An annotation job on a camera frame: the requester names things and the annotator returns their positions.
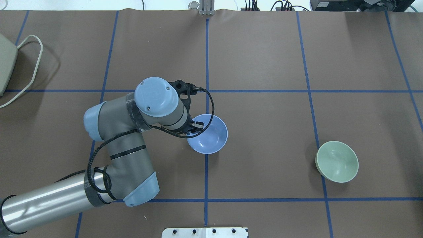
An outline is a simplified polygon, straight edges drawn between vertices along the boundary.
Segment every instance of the metal tube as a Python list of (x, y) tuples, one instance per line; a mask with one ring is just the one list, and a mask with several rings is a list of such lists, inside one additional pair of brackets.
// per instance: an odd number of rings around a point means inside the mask
[[(21, 233), (93, 208), (85, 194), (84, 175), (7, 199), (1, 210), (8, 229)], [(103, 175), (96, 173), (94, 179), (104, 189)], [(102, 194), (102, 199), (113, 201), (107, 194)]]

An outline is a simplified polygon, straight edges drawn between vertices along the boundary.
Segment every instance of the table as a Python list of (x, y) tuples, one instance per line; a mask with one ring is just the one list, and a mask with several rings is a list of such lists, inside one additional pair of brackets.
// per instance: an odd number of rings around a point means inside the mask
[[(154, 200), (115, 202), (22, 237), (160, 237), (205, 225), (248, 227), (251, 237), (421, 237), (422, 23), (392, 12), (2, 11), (0, 33), (12, 42), (35, 34), (44, 54), (31, 90), (0, 113), (0, 197), (85, 168), (94, 147), (84, 112), (158, 76), (210, 90), (226, 146), (202, 155), (148, 131)], [(38, 50), (20, 50), (0, 104), (27, 84)], [(191, 115), (209, 107), (196, 95)], [(358, 155), (349, 183), (315, 168), (331, 140)], [(96, 160), (109, 163), (105, 151)]]

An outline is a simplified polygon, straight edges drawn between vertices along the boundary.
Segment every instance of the electrical cable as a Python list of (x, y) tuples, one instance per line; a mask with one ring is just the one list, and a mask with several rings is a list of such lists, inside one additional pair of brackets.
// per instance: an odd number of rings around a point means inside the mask
[[(157, 127), (157, 126), (151, 126), (151, 128), (153, 128), (153, 129), (158, 129), (158, 130), (161, 130), (161, 131), (163, 131), (163, 132), (166, 132), (167, 134), (170, 134), (170, 135), (172, 135), (172, 136), (176, 136), (176, 137), (179, 137), (179, 138), (194, 138), (194, 137), (196, 137), (196, 136), (199, 136), (199, 135), (201, 135), (209, 126), (210, 126), (210, 124), (212, 123), (212, 120), (213, 120), (213, 116), (214, 116), (214, 102), (213, 102), (213, 98), (212, 98), (212, 96), (211, 96), (211, 94), (210, 94), (210, 92), (209, 91), (207, 91), (206, 89), (204, 89), (204, 88), (201, 88), (201, 87), (196, 87), (195, 88), (195, 90), (197, 90), (197, 91), (203, 91), (203, 92), (206, 92), (207, 93), (207, 96), (210, 98), (210, 102), (211, 102), (211, 117), (210, 117), (210, 121), (209, 121), (209, 123), (207, 124), (207, 126), (203, 129), (203, 130), (201, 130), (199, 133), (197, 133), (197, 134), (195, 134), (195, 135), (193, 135), (193, 136), (180, 136), (180, 135), (178, 135), (178, 134), (175, 134), (175, 133), (173, 133), (173, 132), (170, 132), (170, 131), (168, 131), (168, 130), (166, 130), (166, 129), (164, 129), (164, 128), (162, 128), (162, 127)], [(101, 145), (99, 145), (97, 148), (96, 148), (96, 150), (94, 150), (94, 152), (93, 152), (93, 154), (90, 156), (90, 158), (89, 158), (89, 160), (88, 160), (88, 165), (87, 165), (87, 169), (86, 170), (80, 170), (80, 171), (77, 171), (77, 172), (74, 172), (74, 173), (72, 173), (72, 174), (69, 174), (69, 175), (67, 175), (67, 176), (65, 176), (65, 177), (63, 177), (63, 178), (61, 178), (61, 179), (59, 179), (58, 181), (56, 181), (56, 183), (57, 182), (59, 182), (59, 181), (62, 181), (62, 180), (65, 180), (65, 179), (68, 179), (68, 178), (70, 178), (70, 177), (72, 177), (72, 176), (75, 176), (75, 175), (77, 175), (77, 174), (82, 174), (82, 173), (84, 173), (84, 172), (87, 172), (87, 178), (88, 178), (88, 183), (90, 184), (90, 186), (95, 190), (95, 191), (97, 191), (97, 192), (99, 192), (99, 193), (102, 193), (102, 194), (105, 194), (105, 193), (107, 193), (113, 200), (117, 200), (117, 198), (115, 198), (113, 195), (112, 195), (112, 193), (111, 193), (111, 189), (112, 189), (112, 180), (111, 180), (111, 178), (110, 178), (110, 175), (108, 174), (108, 173), (106, 173), (104, 170), (101, 170), (100, 168), (98, 168), (98, 167), (95, 167), (94, 168), (94, 173), (95, 172), (98, 172), (98, 173), (101, 173), (101, 174), (103, 174), (103, 176), (104, 176), (104, 186), (105, 186), (105, 190), (102, 190), (102, 189), (100, 189), (99, 187), (97, 187), (96, 186), (96, 184), (95, 184), (95, 182), (94, 182), (94, 179), (92, 178), (92, 172), (91, 172), (91, 167), (92, 167), (92, 165), (93, 165), (93, 162), (94, 162), (94, 158), (96, 157), (96, 155), (97, 155), (97, 153), (101, 150), (101, 148), (103, 148), (104, 146), (106, 146), (108, 143), (110, 143), (110, 142), (112, 142), (112, 141), (114, 141), (114, 140), (116, 140), (117, 138), (120, 138), (120, 137), (122, 137), (122, 136), (126, 136), (126, 135), (129, 135), (129, 134), (132, 134), (132, 133), (135, 133), (135, 132), (138, 132), (138, 129), (133, 129), (133, 130), (130, 130), (130, 131), (127, 131), (127, 132), (123, 132), (123, 133), (120, 133), (120, 134), (118, 134), (118, 135), (115, 135), (114, 137), (112, 137), (112, 138), (110, 138), (110, 139), (108, 139), (108, 140), (106, 140), (105, 142), (103, 142)]]
[(75, 176), (75, 175), (77, 175), (77, 174), (82, 174), (82, 173), (85, 173), (85, 171), (86, 171), (86, 170), (85, 170), (85, 169), (83, 169), (83, 170), (79, 170), (78, 172), (71, 173), (71, 174), (69, 174), (69, 175), (67, 175), (67, 176), (65, 176), (65, 177), (63, 177), (63, 178), (61, 178), (61, 179), (57, 180), (55, 183), (60, 182), (60, 181), (65, 180), (65, 179), (68, 179), (68, 178), (70, 178), (70, 177), (73, 177), (73, 176)]
[(285, 5), (283, 5), (283, 9), (285, 10), (285, 11), (287, 11), (288, 9), (289, 9), (289, 5), (291, 5), (291, 3), (289, 2), (289, 1), (286, 1), (285, 2)]
[(310, 10), (308, 10), (307, 8), (303, 7), (303, 6), (298, 6), (298, 5), (291, 6), (291, 7), (290, 7), (290, 8), (291, 8), (291, 10), (292, 10), (292, 8), (293, 8), (293, 7), (300, 7), (300, 8), (304, 8), (306, 11), (310, 11)]
[(417, 9), (410, 5), (410, 8), (413, 9), (415, 12), (418, 12)]
[(273, 10), (273, 8), (275, 7), (275, 5), (276, 5), (277, 3), (280, 3), (280, 7), (281, 7), (281, 8), (283, 7), (283, 2), (279, 0), (279, 1), (276, 1), (276, 2), (273, 4), (273, 6), (272, 6), (272, 8), (270, 9), (270, 11), (272, 11), (272, 10)]
[(239, 8), (238, 8), (238, 4), (236, 3), (236, 0), (233, 0), (233, 2), (235, 3), (235, 5), (236, 5), (236, 10), (238, 11), (238, 10), (239, 10)]
[(214, 102), (213, 102), (213, 98), (212, 98), (211, 94), (209, 93), (209, 91), (207, 91), (207, 89), (204, 89), (204, 88), (201, 88), (201, 87), (197, 87), (197, 88), (198, 88), (197, 91), (201, 91), (201, 92), (207, 93), (208, 97), (210, 98), (210, 102), (211, 102), (211, 117), (210, 117), (210, 121), (209, 121), (209, 123), (207, 124), (207, 126), (202, 131), (200, 131), (199, 133), (197, 133), (197, 134), (195, 134), (193, 136), (180, 136), (178, 134), (175, 134), (173, 132), (170, 132), (170, 131), (166, 130), (163, 127), (151, 126), (151, 128), (158, 129), (158, 130), (161, 130), (161, 131), (163, 131), (163, 132), (165, 132), (165, 133), (167, 133), (169, 135), (172, 135), (172, 136), (175, 136), (175, 137), (178, 137), (178, 138), (184, 138), (184, 139), (194, 138), (194, 137), (197, 137), (197, 136), (201, 135), (210, 126), (210, 124), (212, 123), (213, 116), (214, 116)]
[(105, 145), (107, 145), (108, 143), (116, 140), (119, 137), (122, 136), (126, 136), (132, 133), (138, 132), (138, 129), (133, 129), (133, 130), (129, 130), (127, 132), (123, 132), (120, 134), (115, 135), (114, 137), (106, 140), (105, 142), (103, 142), (101, 145), (99, 145), (97, 147), (96, 150), (94, 150), (93, 154), (91, 155), (90, 159), (88, 160), (88, 165), (87, 165), (87, 178), (88, 178), (88, 183), (90, 184), (90, 186), (97, 192), (102, 193), (102, 194), (109, 194), (111, 195), (110, 190), (112, 189), (112, 181), (110, 179), (110, 176), (108, 173), (104, 172), (103, 170), (99, 169), (99, 168), (94, 168), (94, 172), (100, 172), (102, 173), (105, 177), (106, 177), (106, 181), (107, 181), (107, 185), (104, 185), (106, 187), (105, 190), (100, 189), (99, 187), (96, 186), (94, 179), (92, 178), (92, 173), (91, 173), (91, 166), (93, 165), (94, 162), (94, 158), (96, 157), (97, 153), (100, 151), (101, 148), (103, 148)]
[(2, 9), (0, 9), (0, 11), (7, 8), (7, 5), (9, 4), (9, 2), (7, 0), (5, 0), (5, 1), (6, 1), (6, 5), (4, 5), (4, 7)]
[(25, 43), (26, 43), (26, 41), (30, 38), (30, 37), (34, 37), (34, 38), (36, 38), (37, 40), (38, 40), (38, 42), (40, 43), (40, 53), (39, 53), (39, 55), (38, 55), (38, 59), (37, 59), (37, 63), (35, 64), (35, 69), (34, 69), (34, 73), (32, 74), (32, 78), (31, 78), (31, 81), (29, 82), (29, 84), (26, 86), (26, 87), (24, 87), (24, 89), (22, 89), (18, 94), (16, 94), (12, 99), (10, 99), (10, 101), (8, 101), (8, 102), (6, 102), (5, 104), (3, 104), (3, 105), (0, 105), (0, 108), (3, 108), (3, 107), (5, 107), (5, 106), (7, 106), (7, 105), (9, 105), (9, 104), (11, 104), (14, 100), (16, 100), (16, 98), (18, 98), (21, 94), (23, 94), (24, 92), (25, 92), (25, 90), (27, 90), (29, 87), (31, 87), (31, 85), (34, 83), (34, 80), (35, 80), (35, 75), (37, 74), (37, 70), (38, 70), (38, 66), (39, 66), (39, 64), (40, 64), (40, 60), (41, 60), (41, 55), (43, 54), (43, 49), (44, 49), (44, 46), (43, 46), (43, 43), (41, 42), (41, 40), (38, 38), (38, 37), (36, 37), (35, 35), (29, 35), (29, 36), (27, 36), (27, 38), (25, 38), (18, 46), (17, 46), (17, 48), (18, 48), (18, 50), (19, 50), (19, 48), (20, 47), (22, 47)]

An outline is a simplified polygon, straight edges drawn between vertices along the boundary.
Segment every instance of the black cable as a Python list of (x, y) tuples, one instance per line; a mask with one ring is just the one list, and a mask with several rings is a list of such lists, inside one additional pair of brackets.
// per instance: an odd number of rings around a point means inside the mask
[(273, 4), (273, 6), (272, 6), (272, 8), (270, 9), (270, 11), (271, 11), (271, 10), (273, 10), (273, 8), (275, 7), (275, 5), (276, 5), (277, 3), (280, 3), (280, 7), (281, 7), (281, 8), (283, 7), (283, 2), (279, 0), (279, 1), (276, 1), (276, 2)]
[(291, 6), (290, 8), (292, 9), (293, 7), (301, 7), (301, 8), (304, 8), (306, 11), (309, 11), (307, 8), (305, 8), (303, 6), (297, 6), (297, 5), (295, 5), (295, 6)]
[(210, 124), (212, 123), (213, 116), (214, 116), (214, 102), (213, 102), (213, 98), (212, 98), (211, 94), (206, 89), (198, 87), (198, 90), (197, 91), (201, 91), (201, 92), (207, 93), (208, 97), (210, 98), (210, 102), (211, 102), (211, 117), (210, 117), (210, 121), (209, 121), (209, 123), (207, 124), (207, 126), (202, 131), (200, 131), (199, 133), (197, 133), (197, 134), (195, 134), (193, 136), (180, 136), (180, 135), (175, 134), (173, 132), (170, 132), (170, 131), (162, 128), (162, 127), (151, 126), (151, 128), (158, 129), (158, 130), (161, 130), (162, 132), (166, 132), (169, 135), (176, 136), (178, 138), (184, 138), (184, 139), (194, 138), (194, 137), (197, 137), (197, 136), (201, 135), (210, 126)]
[(281, 10), (285, 10), (285, 11), (288, 10), (290, 4), (291, 4), (290, 2), (285, 1), (285, 5), (283, 5), (283, 8)]
[(55, 183), (60, 182), (60, 181), (65, 180), (65, 179), (68, 179), (68, 178), (70, 178), (70, 177), (72, 177), (72, 176), (75, 176), (75, 175), (77, 175), (77, 174), (82, 174), (82, 173), (85, 173), (85, 169), (84, 169), (84, 170), (79, 170), (78, 172), (75, 172), (75, 173), (71, 173), (71, 174), (69, 174), (68, 176), (65, 176), (65, 177), (63, 177), (63, 178), (61, 178), (61, 179), (57, 180)]
[(418, 12), (417, 9), (410, 5), (410, 8), (413, 9), (415, 12)]
[[(211, 102), (211, 117), (210, 117), (210, 121), (209, 121), (209, 123), (207, 124), (207, 126), (203, 129), (203, 130), (201, 130), (199, 133), (197, 133), (197, 134), (195, 134), (195, 135), (193, 135), (193, 136), (180, 136), (180, 135), (178, 135), (178, 134), (175, 134), (175, 133), (173, 133), (173, 132), (170, 132), (170, 131), (168, 131), (168, 130), (166, 130), (166, 129), (164, 129), (164, 128), (162, 128), (162, 127), (157, 127), (157, 126), (151, 126), (151, 128), (153, 128), (153, 129), (158, 129), (158, 130), (161, 130), (161, 131), (163, 131), (163, 132), (166, 132), (167, 134), (170, 134), (170, 135), (172, 135), (172, 136), (176, 136), (176, 137), (179, 137), (179, 138), (186, 138), (186, 139), (188, 139), (188, 138), (194, 138), (194, 137), (196, 137), (196, 136), (199, 136), (199, 135), (201, 135), (209, 126), (210, 126), (210, 124), (212, 123), (212, 120), (213, 120), (213, 116), (214, 116), (214, 102), (213, 102), (213, 98), (212, 98), (212, 95), (209, 93), (209, 91), (207, 91), (206, 89), (204, 89), (204, 88), (201, 88), (201, 87), (198, 87), (197, 88), (197, 91), (202, 91), (202, 92), (206, 92), (207, 93), (207, 96), (210, 98), (210, 102)], [(103, 148), (104, 146), (106, 146), (108, 143), (110, 143), (110, 142), (112, 142), (112, 141), (114, 141), (114, 140), (116, 140), (117, 138), (119, 138), (119, 137), (122, 137), (122, 136), (126, 136), (126, 135), (129, 135), (129, 134), (132, 134), (132, 133), (135, 133), (135, 132), (138, 132), (138, 130), (137, 129), (133, 129), (133, 130), (130, 130), (130, 131), (127, 131), (127, 132), (124, 132), (124, 133), (120, 133), (120, 134), (118, 134), (118, 135), (115, 135), (114, 137), (112, 137), (112, 138), (110, 138), (110, 139), (108, 139), (108, 140), (106, 140), (105, 142), (103, 142), (101, 145), (99, 145), (97, 148), (96, 148), (96, 150), (94, 150), (94, 152), (93, 152), (93, 154), (91, 155), (91, 157), (89, 158), (89, 160), (88, 160), (88, 165), (87, 165), (87, 169), (86, 170), (80, 170), (80, 171), (77, 171), (77, 172), (75, 172), (75, 173), (71, 173), (71, 174), (69, 174), (69, 175), (67, 175), (67, 176), (65, 176), (65, 177), (63, 177), (63, 178), (61, 178), (61, 179), (59, 179), (58, 181), (56, 181), (56, 183), (57, 182), (59, 182), (59, 181), (62, 181), (62, 180), (65, 180), (65, 179), (68, 179), (68, 178), (70, 178), (70, 177), (72, 177), (72, 176), (75, 176), (75, 175), (77, 175), (77, 174), (81, 174), (81, 173), (84, 173), (84, 172), (87, 172), (87, 178), (88, 178), (88, 183), (90, 184), (90, 186), (95, 190), (95, 191), (97, 191), (97, 192), (99, 192), (99, 193), (102, 193), (102, 194), (108, 194), (113, 200), (117, 200), (117, 198), (115, 198), (113, 195), (112, 195), (112, 193), (111, 193), (111, 189), (112, 189), (112, 180), (111, 180), (111, 178), (110, 178), (110, 175), (108, 174), (108, 173), (106, 173), (106, 171), (104, 171), (104, 170), (101, 170), (100, 168), (98, 168), (98, 167), (95, 167), (94, 168), (94, 172), (98, 172), (98, 173), (101, 173), (103, 176), (104, 176), (104, 186), (105, 186), (105, 190), (102, 190), (102, 189), (100, 189), (99, 187), (97, 187), (96, 186), (96, 184), (95, 184), (95, 182), (94, 182), (94, 179), (92, 178), (92, 173), (91, 173), (91, 167), (92, 167), (92, 165), (93, 165), (93, 162), (94, 162), (94, 158), (96, 157), (96, 155), (97, 155), (97, 153), (100, 151), (100, 149), (101, 148)]]
[(97, 186), (96, 186), (96, 184), (95, 184), (95, 182), (94, 182), (94, 179), (92, 178), (91, 166), (93, 165), (94, 158), (96, 157), (97, 153), (98, 153), (98, 152), (100, 151), (100, 149), (101, 149), (101, 148), (103, 148), (105, 145), (107, 145), (108, 143), (110, 143), (110, 142), (112, 142), (112, 141), (116, 140), (117, 138), (122, 137), (122, 136), (129, 135), (129, 134), (132, 134), (132, 133), (135, 133), (135, 132), (138, 132), (138, 130), (137, 130), (137, 129), (133, 129), (133, 130), (130, 130), (130, 131), (127, 131), (127, 132), (123, 132), (123, 133), (117, 134), (117, 135), (115, 135), (114, 137), (112, 137), (112, 138), (110, 138), (110, 139), (106, 140), (105, 142), (103, 142), (101, 145), (99, 145), (99, 146), (97, 147), (97, 149), (96, 149), (96, 150), (94, 150), (93, 154), (91, 155), (90, 159), (88, 160), (88, 165), (87, 165), (87, 177), (88, 177), (88, 183), (90, 184), (90, 186), (91, 186), (91, 187), (92, 187), (95, 191), (97, 191), (97, 192), (99, 192), (99, 193), (102, 193), (102, 194), (109, 194), (109, 193), (110, 193), (110, 190), (111, 190), (111, 188), (112, 188), (112, 181), (111, 181), (111, 179), (110, 179), (110, 176), (109, 176), (109, 174), (108, 174), (108, 173), (104, 172), (103, 170), (101, 170), (101, 169), (99, 169), (99, 168), (94, 168), (94, 172), (99, 172), (99, 173), (102, 173), (102, 174), (106, 177), (106, 180), (107, 180), (107, 185), (105, 185), (105, 187), (106, 187), (106, 189), (105, 189), (105, 190), (102, 190), (102, 189), (100, 189), (99, 187), (97, 187)]

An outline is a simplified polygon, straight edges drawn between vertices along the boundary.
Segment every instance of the blue bowl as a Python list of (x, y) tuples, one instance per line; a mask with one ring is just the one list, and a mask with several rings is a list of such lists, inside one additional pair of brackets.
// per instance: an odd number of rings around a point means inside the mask
[[(202, 114), (192, 119), (195, 122), (203, 122), (204, 127), (209, 123), (211, 114)], [(201, 135), (187, 139), (191, 148), (201, 154), (209, 155), (222, 149), (228, 140), (228, 128), (225, 123), (213, 116), (210, 126)]]

